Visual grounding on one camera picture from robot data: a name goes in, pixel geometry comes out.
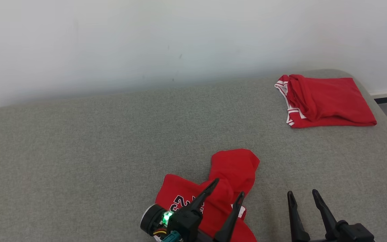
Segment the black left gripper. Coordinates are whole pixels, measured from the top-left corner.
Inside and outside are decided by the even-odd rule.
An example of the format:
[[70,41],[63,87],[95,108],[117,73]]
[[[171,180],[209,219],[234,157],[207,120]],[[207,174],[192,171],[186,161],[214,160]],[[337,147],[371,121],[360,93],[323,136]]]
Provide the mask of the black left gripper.
[[239,217],[245,193],[241,192],[232,204],[232,211],[224,225],[214,236],[207,235],[199,229],[203,215],[201,207],[205,200],[213,193],[219,183],[220,178],[215,178],[196,198],[187,206],[177,210],[170,216],[167,224],[167,234],[173,231],[177,232],[180,237],[178,242],[230,242],[232,234]]

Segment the red white basketball jersey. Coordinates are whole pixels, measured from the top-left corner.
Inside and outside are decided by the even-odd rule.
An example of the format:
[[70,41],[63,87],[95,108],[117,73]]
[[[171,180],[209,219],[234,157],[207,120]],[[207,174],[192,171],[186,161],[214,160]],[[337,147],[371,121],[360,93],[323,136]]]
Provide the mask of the red white basketball jersey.
[[377,121],[353,78],[283,75],[274,87],[287,105],[291,128],[375,126]]

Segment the red white-striped shorts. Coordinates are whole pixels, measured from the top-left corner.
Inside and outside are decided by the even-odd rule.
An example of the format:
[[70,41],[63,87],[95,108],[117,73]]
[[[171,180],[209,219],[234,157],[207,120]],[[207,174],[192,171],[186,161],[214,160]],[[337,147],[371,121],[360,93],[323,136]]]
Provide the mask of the red white-striped shorts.
[[238,195],[247,195],[255,182],[260,160],[250,150],[219,151],[211,157],[211,170],[207,181],[198,185],[174,174],[167,174],[157,193],[155,202],[166,210],[177,211],[188,205],[216,178],[213,193],[201,207],[203,219],[199,229],[213,237],[224,225]]

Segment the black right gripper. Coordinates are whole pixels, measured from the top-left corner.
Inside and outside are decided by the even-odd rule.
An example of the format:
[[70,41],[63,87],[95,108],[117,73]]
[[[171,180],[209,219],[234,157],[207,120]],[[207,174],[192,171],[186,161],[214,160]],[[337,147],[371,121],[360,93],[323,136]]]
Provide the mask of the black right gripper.
[[321,213],[321,218],[326,230],[325,238],[310,241],[310,235],[304,230],[301,218],[298,213],[298,204],[292,191],[288,191],[287,200],[289,208],[289,222],[292,242],[338,242],[338,232],[335,228],[337,221],[333,216],[324,199],[318,190],[312,190],[313,198],[317,209]]

